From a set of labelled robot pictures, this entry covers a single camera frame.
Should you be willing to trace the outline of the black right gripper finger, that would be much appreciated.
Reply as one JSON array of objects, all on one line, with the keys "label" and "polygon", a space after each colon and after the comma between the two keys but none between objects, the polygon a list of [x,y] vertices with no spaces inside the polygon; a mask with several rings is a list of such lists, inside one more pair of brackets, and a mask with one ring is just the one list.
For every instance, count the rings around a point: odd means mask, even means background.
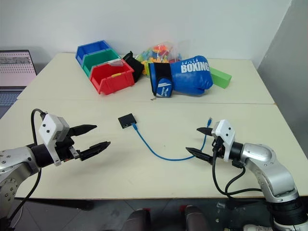
[{"label": "black right gripper finger", "polygon": [[208,128],[208,127],[201,127],[201,128],[197,128],[197,131],[207,135],[207,136],[213,136],[212,134],[212,128]]},{"label": "black right gripper finger", "polygon": [[208,162],[209,164],[213,164],[213,157],[203,153],[202,151],[200,151],[199,149],[196,148],[192,148],[192,147],[186,147],[186,150],[192,154],[194,157],[201,159],[203,161]]}]

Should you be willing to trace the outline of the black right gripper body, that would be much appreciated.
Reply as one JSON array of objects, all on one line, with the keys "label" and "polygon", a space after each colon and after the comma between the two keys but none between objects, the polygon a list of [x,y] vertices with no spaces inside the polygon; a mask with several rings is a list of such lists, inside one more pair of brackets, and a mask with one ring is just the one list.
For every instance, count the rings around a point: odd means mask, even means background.
[{"label": "black right gripper body", "polygon": [[224,140],[214,133],[214,131],[211,131],[211,135],[214,137],[214,141],[212,142],[213,146],[213,156],[214,157],[224,157],[225,154],[225,147],[224,147]]}]

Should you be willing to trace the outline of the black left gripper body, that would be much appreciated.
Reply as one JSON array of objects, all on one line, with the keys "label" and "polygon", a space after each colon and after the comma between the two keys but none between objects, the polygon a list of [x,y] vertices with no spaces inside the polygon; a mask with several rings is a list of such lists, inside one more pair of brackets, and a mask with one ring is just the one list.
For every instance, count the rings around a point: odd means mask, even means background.
[{"label": "black left gripper body", "polygon": [[60,158],[60,161],[66,162],[72,159],[80,158],[80,151],[76,150],[73,145],[74,141],[71,137],[66,136],[63,141],[57,141],[55,150]]}]

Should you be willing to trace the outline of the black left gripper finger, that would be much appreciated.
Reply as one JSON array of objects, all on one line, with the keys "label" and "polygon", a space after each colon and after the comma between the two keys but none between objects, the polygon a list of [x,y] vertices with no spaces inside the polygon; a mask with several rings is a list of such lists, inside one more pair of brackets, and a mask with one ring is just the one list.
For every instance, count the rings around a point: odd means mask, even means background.
[{"label": "black left gripper finger", "polygon": [[95,155],[98,155],[102,151],[104,151],[109,145],[111,144],[110,141],[100,142],[96,145],[91,146],[89,149],[86,149],[79,153],[79,158],[81,161],[89,159]]},{"label": "black left gripper finger", "polygon": [[69,129],[69,137],[83,135],[93,129],[97,128],[97,125],[80,125]]}]

